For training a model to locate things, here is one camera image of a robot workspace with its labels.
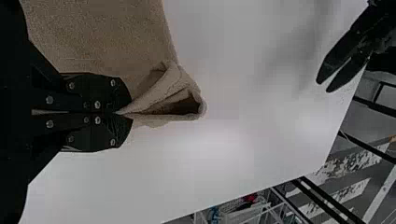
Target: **white surface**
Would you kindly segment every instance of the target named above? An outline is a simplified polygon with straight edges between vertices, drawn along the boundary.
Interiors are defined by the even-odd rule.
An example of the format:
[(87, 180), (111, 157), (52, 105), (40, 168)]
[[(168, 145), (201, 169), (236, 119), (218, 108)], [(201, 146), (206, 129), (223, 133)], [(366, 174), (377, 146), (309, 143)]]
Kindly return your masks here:
[(166, 1), (205, 118), (140, 128), (119, 150), (58, 155), (31, 184), (21, 223), (160, 223), (315, 171), (359, 79), (326, 94), (315, 77), (365, 6)]

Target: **black metal frame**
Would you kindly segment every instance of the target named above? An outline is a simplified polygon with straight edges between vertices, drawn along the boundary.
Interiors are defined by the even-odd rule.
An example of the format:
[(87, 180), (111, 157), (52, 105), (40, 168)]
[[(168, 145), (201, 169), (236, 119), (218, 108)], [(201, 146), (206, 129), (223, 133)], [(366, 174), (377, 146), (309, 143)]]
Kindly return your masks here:
[(338, 136), (348, 140), (349, 142), (357, 145), (358, 147), (362, 147), (362, 148), (374, 153), (375, 155), (381, 157), (385, 161), (388, 161), (390, 163), (396, 164), (396, 158), (391, 157), (387, 153), (381, 152), (380, 150), (376, 149), (375, 147), (372, 147), (372, 146), (362, 142), (361, 140), (351, 136), (350, 134), (343, 133), (343, 132), (340, 131), (340, 132), (338, 132)]
[(358, 103), (361, 103), (363, 105), (367, 105), (370, 109), (372, 109), (372, 110), (374, 110), (376, 112), (379, 112), (379, 113), (391, 116), (393, 118), (396, 118), (396, 109), (393, 109), (393, 108), (390, 108), (390, 107), (387, 107), (387, 106), (384, 106), (384, 105), (380, 105), (380, 104), (377, 103), (378, 97), (381, 94), (382, 90), (384, 89), (384, 86), (389, 86), (389, 87), (392, 87), (392, 88), (396, 88), (396, 85), (393, 85), (393, 84), (388, 83), (388, 82), (380, 81), (379, 82), (379, 88), (378, 88), (378, 90), (375, 93), (375, 97), (374, 97), (373, 101), (369, 101), (369, 100), (363, 99), (363, 98), (361, 98), (359, 96), (354, 96), (353, 100), (358, 102)]
[[(346, 209), (343, 205), (337, 202), (332, 196), (330, 196), (324, 190), (319, 188), (317, 185), (315, 185), (305, 176), (302, 176), (295, 180), (291, 180), (290, 182), (303, 194), (305, 194), (308, 198), (310, 198), (315, 204), (317, 204), (321, 209), (323, 209), (323, 211), (325, 211), (329, 216), (334, 218), (338, 223), (347, 224), (349, 222), (344, 220), (336, 211), (334, 211), (334, 209), (330, 208), (329, 205), (323, 202), (323, 200), (331, 204), (340, 213), (347, 216), (349, 220), (352, 221), (353, 223), (364, 224), (364, 222), (359, 217), (357, 217), (355, 214), (353, 214), (348, 209)], [(302, 183), (305, 183), (307, 186), (309, 186), (312, 189), (312, 191), (306, 188)]]

